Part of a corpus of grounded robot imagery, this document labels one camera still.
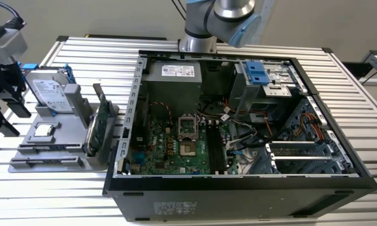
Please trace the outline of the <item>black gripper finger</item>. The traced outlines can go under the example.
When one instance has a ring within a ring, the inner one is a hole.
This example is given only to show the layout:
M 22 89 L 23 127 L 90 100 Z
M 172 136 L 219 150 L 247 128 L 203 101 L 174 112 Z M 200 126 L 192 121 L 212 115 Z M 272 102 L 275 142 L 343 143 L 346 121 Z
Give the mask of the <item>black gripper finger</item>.
M 18 137 L 20 135 L 20 132 L 10 124 L 2 112 L 0 112 L 0 133 L 7 137 Z
M 0 88 L 3 89 L 0 99 L 7 103 L 14 113 L 20 118 L 30 118 L 32 114 L 24 106 L 23 97 L 27 85 L 19 62 L 0 65 Z

